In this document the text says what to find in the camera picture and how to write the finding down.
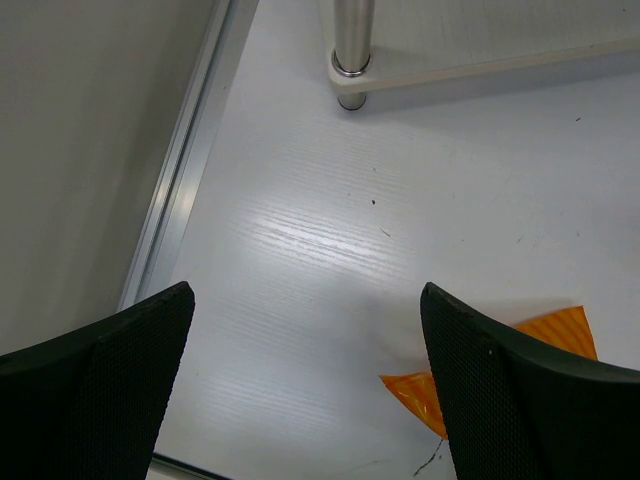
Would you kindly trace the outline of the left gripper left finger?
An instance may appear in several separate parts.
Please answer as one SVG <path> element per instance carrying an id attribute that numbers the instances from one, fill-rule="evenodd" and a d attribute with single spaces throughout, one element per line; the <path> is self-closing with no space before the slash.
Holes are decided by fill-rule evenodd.
<path id="1" fill-rule="evenodd" d="M 194 311 L 182 281 L 2 356 L 2 478 L 145 478 Z"/>

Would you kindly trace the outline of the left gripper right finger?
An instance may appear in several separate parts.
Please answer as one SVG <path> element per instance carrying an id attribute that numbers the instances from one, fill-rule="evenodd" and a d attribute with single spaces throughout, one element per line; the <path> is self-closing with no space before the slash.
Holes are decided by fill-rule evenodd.
<path id="1" fill-rule="evenodd" d="M 420 314 L 457 478 L 638 478 L 638 371 L 545 344 L 434 283 Z"/>

